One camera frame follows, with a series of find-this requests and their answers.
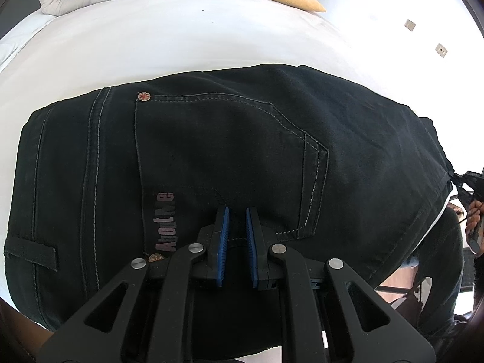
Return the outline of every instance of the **white bed sheet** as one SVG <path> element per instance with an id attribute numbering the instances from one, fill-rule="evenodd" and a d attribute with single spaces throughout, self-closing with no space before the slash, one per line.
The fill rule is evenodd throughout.
<path id="1" fill-rule="evenodd" d="M 329 22 L 270 0 L 114 0 L 44 19 L 0 73 L 0 247 L 22 126 L 54 101 L 177 72 L 263 63 L 307 65 L 392 98 Z M 0 297 L 12 304 L 0 262 Z"/>
<path id="2" fill-rule="evenodd" d="M 14 59 L 22 48 L 55 16 L 44 15 L 40 9 L 28 15 L 0 40 L 0 72 Z"/>

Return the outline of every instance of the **copper rivet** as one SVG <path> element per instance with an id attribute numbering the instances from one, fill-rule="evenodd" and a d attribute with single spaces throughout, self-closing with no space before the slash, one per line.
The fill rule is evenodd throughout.
<path id="1" fill-rule="evenodd" d="M 138 94 L 138 99 L 140 101 L 149 101 L 150 98 L 151 98 L 151 94 L 150 93 L 142 92 L 142 93 L 139 93 Z"/>
<path id="2" fill-rule="evenodd" d="M 163 255 L 161 255 L 160 253 L 154 253 L 149 256 L 148 262 L 161 261 L 162 259 L 165 259 Z"/>

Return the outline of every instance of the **wall socket plate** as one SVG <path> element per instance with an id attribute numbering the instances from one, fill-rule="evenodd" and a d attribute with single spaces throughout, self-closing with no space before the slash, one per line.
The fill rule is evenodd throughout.
<path id="1" fill-rule="evenodd" d="M 435 51 L 442 56 L 442 58 L 445 57 L 445 55 L 447 54 L 447 49 L 445 49 L 441 43 L 439 43 L 437 45 L 437 47 L 435 48 Z"/>
<path id="2" fill-rule="evenodd" d="M 406 22 L 405 22 L 405 27 L 408 28 L 410 31 L 413 31 L 413 29 L 415 28 L 416 24 L 413 23 L 410 19 L 408 19 Z"/>

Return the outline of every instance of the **dark trousers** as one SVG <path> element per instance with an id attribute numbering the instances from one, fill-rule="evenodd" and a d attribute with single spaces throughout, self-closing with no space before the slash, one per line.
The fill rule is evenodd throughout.
<path id="1" fill-rule="evenodd" d="M 432 278 L 432 288 L 420 315 L 418 330 L 434 346 L 453 324 L 453 311 L 460 291 L 464 257 L 458 222 L 456 213 L 446 208 L 415 252 L 419 269 L 414 286 L 425 277 Z"/>
<path id="2" fill-rule="evenodd" d="M 279 242 L 319 262 L 340 258 L 376 287 L 439 214 L 452 170 L 432 121 L 308 67 L 99 89 L 35 111 L 22 130 L 9 291 L 57 330 L 133 258 L 169 256 L 229 206 L 224 288 L 198 291 L 194 357 L 257 353 L 280 344 L 279 298 L 251 289 L 247 207 Z"/>

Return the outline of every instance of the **jeans seam stitching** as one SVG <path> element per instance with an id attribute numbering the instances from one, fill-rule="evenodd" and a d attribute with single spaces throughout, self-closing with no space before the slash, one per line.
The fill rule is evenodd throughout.
<path id="1" fill-rule="evenodd" d="M 86 169 L 84 171 L 84 182 L 82 185 L 82 200 L 84 201 L 86 189 L 87 189 L 87 180 L 88 180 L 88 175 L 89 175 L 89 169 L 90 169 L 90 152 L 91 152 L 91 147 L 92 147 L 92 141 L 91 141 L 91 130 L 93 127 L 92 120 L 93 120 L 93 111 L 94 108 L 97 104 L 97 101 L 102 94 L 102 89 L 99 90 L 97 93 L 96 98 L 93 101 L 93 105 L 91 105 L 91 109 L 89 111 L 89 120 L 88 120 L 88 140 L 87 140 L 87 149 L 86 149 Z M 81 204 L 81 230 L 79 231 L 79 261 L 81 265 L 81 275 L 82 275 L 82 282 L 84 286 L 84 294 L 87 297 L 88 296 L 88 290 L 87 290 L 87 282 L 86 282 L 86 273 L 84 271 L 84 260 L 83 260 L 83 243 L 82 243 L 82 238 L 83 238 L 83 229 L 84 229 L 84 216 L 85 216 L 85 207 L 83 206 L 83 203 Z"/>
<path id="2" fill-rule="evenodd" d="M 301 218 L 303 217 L 303 189 L 306 181 L 306 132 L 304 133 L 304 149 L 302 151 L 302 181 L 301 181 L 301 209 L 299 211 L 298 230 L 301 228 Z"/>
<path id="3" fill-rule="evenodd" d="M 321 206 L 323 204 L 323 192 L 324 192 L 324 188 L 326 187 L 326 177 L 328 176 L 328 168 L 329 168 L 329 164 L 330 164 L 330 153 L 329 151 L 327 151 L 326 153 L 326 169 L 324 171 L 324 178 L 323 178 L 323 186 L 321 187 L 321 197 L 319 199 L 319 207 L 318 207 L 318 214 L 316 216 L 316 220 L 314 222 L 314 227 L 313 227 L 313 230 L 316 229 L 316 225 L 318 225 L 318 222 L 319 222 L 319 216 L 321 214 Z"/>
<path id="4" fill-rule="evenodd" d="M 213 95 L 213 94 L 216 94 L 216 95 L 219 95 L 218 98 L 204 98 L 203 96 L 207 96 L 207 95 Z M 196 96 L 198 97 L 198 99 L 196 100 L 183 100 L 183 99 L 180 99 L 180 100 L 157 100 L 156 98 L 187 98 L 189 96 Z M 162 94 L 155 94 L 154 96 L 154 99 L 153 101 L 159 101 L 159 102 L 196 102 L 198 100 L 200 101 L 203 101 L 203 100 L 232 100 L 232 101 L 236 101 L 236 102 L 241 102 L 241 103 L 244 103 L 243 101 L 240 101 L 240 100 L 237 100 L 237 99 L 234 99 L 234 97 L 237 97 L 237 98 L 243 98 L 245 100 L 249 100 L 249 101 L 253 101 L 255 103 L 263 103 L 264 105 L 270 105 L 272 106 L 272 108 L 274 108 L 274 110 L 277 110 L 277 112 L 282 116 L 284 117 L 291 125 L 293 125 L 294 127 L 296 127 L 297 129 L 299 129 L 300 131 L 303 131 L 303 132 L 306 132 L 304 131 L 303 129 L 299 128 L 298 126 L 296 126 L 295 124 L 293 124 L 285 115 L 284 113 L 282 113 L 279 109 L 277 109 L 271 102 L 264 102 L 264 101 L 260 101 L 260 100 L 255 100 L 253 98 L 249 98 L 249 97 L 244 97 L 244 96 L 237 96 L 237 95 L 234 95 L 234 94 L 226 94 L 226 93 L 203 93 L 203 94 L 190 94 L 190 95 L 162 95 Z M 323 145 L 323 143 L 321 143 L 320 141 L 318 141 L 316 138 L 314 138 L 313 136 L 311 136 L 311 134 L 309 134 L 308 132 L 306 132 L 306 135 L 309 136 L 312 140 L 314 140 L 318 145 L 320 145 L 323 149 L 325 149 L 328 153 L 329 153 L 329 150 L 328 148 L 326 148 L 326 146 Z"/>
<path id="5" fill-rule="evenodd" d="M 272 113 L 262 109 L 262 108 L 259 108 L 258 106 L 255 106 L 255 105 L 251 105 L 250 103 L 246 103 L 244 101 L 241 101 L 241 100 L 238 100 L 238 99 L 235 99 L 235 98 L 200 98 L 199 100 L 203 100 L 203 101 L 212 101 L 212 100 L 229 100 L 229 101 L 235 101 L 235 102 L 238 102 L 238 103 L 243 103 L 245 105 L 249 105 L 249 106 L 252 106 L 253 108 L 256 108 L 258 110 L 261 110 L 263 111 L 264 113 L 267 113 L 268 115 L 272 116 L 275 121 L 277 121 L 282 128 L 286 129 L 287 131 L 291 132 L 292 134 L 296 135 L 299 139 L 303 140 L 303 138 L 301 138 L 298 134 L 296 134 L 294 131 L 291 131 L 289 128 L 285 127 L 282 122 L 276 117 L 274 116 Z M 192 103 L 192 102 L 195 102 L 197 100 L 153 100 L 153 101 L 157 101 L 157 102 L 165 102 L 165 103 L 170 103 L 170 102 L 186 102 L 186 103 Z M 286 116 L 284 116 L 282 113 L 280 113 L 282 117 L 284 117 L 286 120 L 289 121 L 289 119 L 287 119 Z M 311 139 L 313 139 L 316 143 L 318 143 L 319 145 L 321 145 L 321 143 L 319 143 L 318 141 L 316 141 L 314 138 L 311 137 L 311 135 L 307 134 Z M 314 147 L 312 144 L 310 144 L 309 142 L 307 142 L 307 144 L 309 146 L 311 146 L 314 150 L 318 151 L 318 149 L 316 147 Z"/>
<path id="6" fill-rule="evenodd" d="M 93 206 L 93 250 L 94 250 L 94 270 L 96 272 L 96 286 L 97 290 L 99 287 L 99 273 L 97 270 L 97 254 L 96 254 L 96 203 L 97 203 L 97 181 L 99 177 L 99 135 L 101 131 L 101 117 L 103 116 L 103 109 L 106 103 L 107 97 L 110 95 L 112 87 L 110 87 L 106 93 L 103 104 L 101 106 L 101 111 L 99 112 L 99 119 L 97 121 L 97 146 L 96 146 L 96 180 L 94 183 L 94 206 Z"/>
<path id="7" fill-rule="evenodd" d="M 314 185 L 313 185 L 313 192 L 311 194 L 311 202 L 309 202 L 309 210 L 307 212 L 307 217 L 306 217 L 306 222 L 304 223 L 304 225 L 300 228 L 297 228 L 297 229 L 293 229 L 291 231 L 288 231 L 288 232 L 276 232 L 276 235 L 281 235 L 283 233 L 291 233 L 291 232 L 295 232 L 297 230 L 300 230 L 300 229 L 304 229 L 307 225 L 307 222 L 309 221 L 309 214 L 311 214 L 311 207 L 313 206 L 313 199 L 314 199 L 314 191 L 316 189 L 316 183 L 318 182 L 318 173 L 319 173 L 319 158 L 320 158 L 320 152 L 318 151 L 318 167 L 316 168 L 316 177 L 314 178 Z"/>
<path id="8" fill-rule="evenodd" d="M 31 233 L 32 233 L 32 241 L 35 241 L 35 213 L 37 210 L 37 206 L 35 205 L 36 202 L 36 197 L 37 197 L 37 169 L 39 165 L 39 157 L 40 157 L 40 147 L 42 145 L 42 139 L 44 136 L 44 128 L 45 124 L 47 122 L 47 119 L 50 115 L 50 112 L 55 108 L 55 105 L 47 111 L 44 117 L 44 121 L 42 122 L 42 127 L 40 128 L 40 135 L 39 135 L 39 141 L 37 143 L 37 154 L 35 157 L 35 169 L 34 169 L 34 192 L 33 192 L 33 208 L 32 208 L 32 225 L 31 225 Z M 39 310 L 40 317 L 44 321 L 45 325 L 49 326 L 47 321 L 45 320 L 44 314 L 42 313 L 42 310 L 40 309 L 40 300 L 39 300 L 39 289 L 37 286 L 37 268 L 35 264 L 32 264 L 32 275 L 33 275 L 33 284 L 34 284 L 34 289 L 35 289 L 35 302 L 37 303 L 37 309 Z"/>

